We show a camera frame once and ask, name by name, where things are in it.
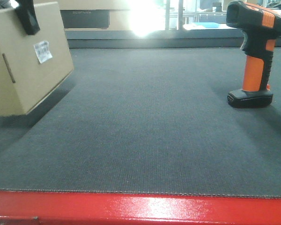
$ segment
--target label on box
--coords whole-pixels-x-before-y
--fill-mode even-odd
[[[47,60],[52,58],[52,55],[49,51],[49,42],[48,41],[41,41],[33,45],[34,50],[36,51],[38,61],[40,64],[46,62]]]

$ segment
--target cardboard box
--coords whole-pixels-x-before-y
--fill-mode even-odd
[[[58,3],[35,12],[40,31],[27,35],[14,9],[0,9],[0,116],[28,114],[74,69]]]
[[[34,3],[43,3],[54,0],[34,0]],[[61,10],[128,10],[135,0],[58,0]]]

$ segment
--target conveyor belt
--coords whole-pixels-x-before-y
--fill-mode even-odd
[[[227,104],[239,49],[71,53],[42,105],[0,118],[0,190],[281,198],[281,48],[264,109]]]

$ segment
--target orange scanner grip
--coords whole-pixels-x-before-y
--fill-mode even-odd
[[[259,91],[262,74],[263,74],[264,61],[259,58],[247,55],[247,62],[244,70],[244,91]]]

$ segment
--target red metal frame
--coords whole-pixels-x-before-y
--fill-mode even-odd
[[[281,199],[0,191],[0,225],[281,225]]]

